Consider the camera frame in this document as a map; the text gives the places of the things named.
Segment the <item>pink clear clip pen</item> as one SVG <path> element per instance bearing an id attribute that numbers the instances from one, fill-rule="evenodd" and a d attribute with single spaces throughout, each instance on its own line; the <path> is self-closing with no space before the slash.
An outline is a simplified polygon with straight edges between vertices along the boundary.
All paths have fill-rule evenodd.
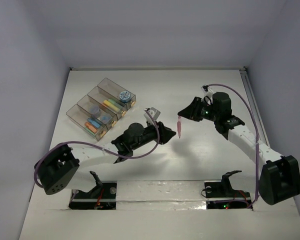
<path id="1" fill-rule="evenodd" d="M 181 138 L 181 133 L 182 133 L 182 122 L 181 122 L 182 118 L 181 116 L 178 116 L 177 118 L 177 134 L 178 134 L 178 138 Z"/>

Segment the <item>blue slime jar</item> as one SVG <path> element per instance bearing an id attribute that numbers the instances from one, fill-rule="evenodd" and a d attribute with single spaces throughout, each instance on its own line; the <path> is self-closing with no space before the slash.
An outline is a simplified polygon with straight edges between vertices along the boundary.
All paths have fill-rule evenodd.
<path id="1" fill-rule="evenodd" d="M 123 103 L 128 103 L 131 100 L 131 93 L 127 90 L 119 93 L 119 100 Z"/>

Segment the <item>green highlighter pen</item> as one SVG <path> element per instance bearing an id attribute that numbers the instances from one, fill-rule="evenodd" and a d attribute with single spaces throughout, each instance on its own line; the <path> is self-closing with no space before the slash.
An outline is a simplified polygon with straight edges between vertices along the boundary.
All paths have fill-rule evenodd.
<path id="1" fill-rule="evenodd" d="M 111 98 L 109 98 L 108 101 L 119 109 L 121 109 L 123 107 L 122 105 L 120 105 L 119 103 L 117 103 L 116 101 L 114 101 Z"/>

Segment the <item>yellow highlighter pen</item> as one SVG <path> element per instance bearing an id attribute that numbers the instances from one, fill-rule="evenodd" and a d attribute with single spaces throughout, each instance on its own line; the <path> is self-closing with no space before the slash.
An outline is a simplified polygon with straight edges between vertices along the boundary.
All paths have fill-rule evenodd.
<path id="1" fill-rule="evenodd" d="M 104 100 L 103 104 L 106 105 L 107 107 L 109 107 L 110 109 L 114 110 L 115 112 L 118 112 L 120 110 L 118 107 L 116 107 L 114 104 L 112 104 L 108 100 Z"/>

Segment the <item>blue clear clip pen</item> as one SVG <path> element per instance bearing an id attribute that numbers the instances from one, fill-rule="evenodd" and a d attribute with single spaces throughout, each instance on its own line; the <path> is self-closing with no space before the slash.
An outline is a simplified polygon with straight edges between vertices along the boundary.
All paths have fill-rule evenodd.
<path id="1" fill-rule="evenodd" d="M 91 125 L 93 125 L 95 128 L 97 128 L 97 129 L 100 128 L 100 124 L 99 124 L 97 121 L 95 121 L 94 119 L 88 118 L 87 121 L 88 121 Z"/>

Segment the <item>green clear clip pen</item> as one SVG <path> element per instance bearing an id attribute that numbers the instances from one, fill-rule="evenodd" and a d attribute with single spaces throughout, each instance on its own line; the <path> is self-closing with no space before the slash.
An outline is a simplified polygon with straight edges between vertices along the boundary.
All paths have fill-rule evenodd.
<path id="1" fill-rule="evenodd" d="M 92 132 L 91 130 L 89 130 L 88 128 L 86 128 L 86 130 L 90 133 L 90 134 L 92 134 L 92 135 L 96 135 L 96 133 L 94 133 L 94 132 Z"/>

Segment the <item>orange clear clip pen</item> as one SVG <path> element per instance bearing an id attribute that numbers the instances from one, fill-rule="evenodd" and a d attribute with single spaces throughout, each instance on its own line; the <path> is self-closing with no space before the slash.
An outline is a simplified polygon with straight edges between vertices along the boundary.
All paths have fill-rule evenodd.
<path id="1" fill-rule="evenodd" d="M 89 122 L 85 122 L 84 125 L 87 129 L 91 130 L 94 133 L 96 133 L 98 131 L 98 129 L 95 128 L 93 125 L 91 125 Z"/>

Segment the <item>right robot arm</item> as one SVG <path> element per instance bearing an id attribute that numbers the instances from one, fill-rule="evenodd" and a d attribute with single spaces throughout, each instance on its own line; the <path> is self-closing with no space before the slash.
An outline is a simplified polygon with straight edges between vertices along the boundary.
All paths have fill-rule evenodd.
<path id="1" fill-rule="evenodd" d="M 195 97 L 189 106 L 178 112 L 179 118 L 213 122 L 216 131 L 237 146 L 255 165 L 254 199 L 261 198 L 275 205 L 300 195 L 300 169 L 292 155 L 284 156 L 260 140 L 258 131 L 251 132 L 233 115 L 232 101 L 225 92 Z"/>

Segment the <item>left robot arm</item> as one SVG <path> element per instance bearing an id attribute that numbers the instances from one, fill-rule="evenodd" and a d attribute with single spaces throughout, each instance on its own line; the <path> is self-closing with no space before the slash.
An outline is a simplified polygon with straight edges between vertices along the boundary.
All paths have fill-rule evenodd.
<path id="1" fill-rule="evenodd" d="M 164 145 L 176 135 L 162 122 L 143 127 L 132 123 L 123 134 L 105 146 L 88 142 L 62 142 L 47 152 L 34 165 L 34 181 L 47 195 L 54 195 L 67 188 L 82 188 L 84 168 L 100 164 L 117 164 L 136 159 L 134 151 L 150 142 Z"/>

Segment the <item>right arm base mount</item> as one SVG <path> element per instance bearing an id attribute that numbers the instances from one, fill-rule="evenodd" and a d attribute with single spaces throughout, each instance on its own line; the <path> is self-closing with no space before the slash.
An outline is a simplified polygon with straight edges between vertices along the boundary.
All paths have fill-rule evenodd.
<path id="1" fill-rule="evenodd" d="M 252 209 L 249 192 L 233 189 L 230 177 L 241 170 L 228 171 L 219 180 L 206 180 L 200 194 L 206 199 L 207 210 Z"/>

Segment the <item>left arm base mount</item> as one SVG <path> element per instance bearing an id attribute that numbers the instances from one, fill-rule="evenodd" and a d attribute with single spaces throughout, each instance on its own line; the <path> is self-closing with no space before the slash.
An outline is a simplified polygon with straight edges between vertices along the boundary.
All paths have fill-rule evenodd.
<path id="1" fill-rule="evenodd" d="M 117 208 L 117 182 L 102 182 L 94 172 L 89 172 L 94 178 L 94 186 L 90 191 L 74 189 L 68 207 L 71 210 L 115 210 Z"/>

